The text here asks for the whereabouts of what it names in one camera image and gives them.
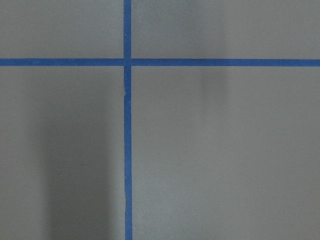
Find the blue tape cross lines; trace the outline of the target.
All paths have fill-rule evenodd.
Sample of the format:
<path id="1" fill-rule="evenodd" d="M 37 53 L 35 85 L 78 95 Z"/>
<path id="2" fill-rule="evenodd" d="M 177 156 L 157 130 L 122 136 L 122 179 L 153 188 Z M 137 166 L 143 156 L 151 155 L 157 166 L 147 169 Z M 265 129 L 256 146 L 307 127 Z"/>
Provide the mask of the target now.
<path id="1" fill-rule="evenodd" d="M 317 240 L 317 0 L 3 0 L 3 240 Z"/>

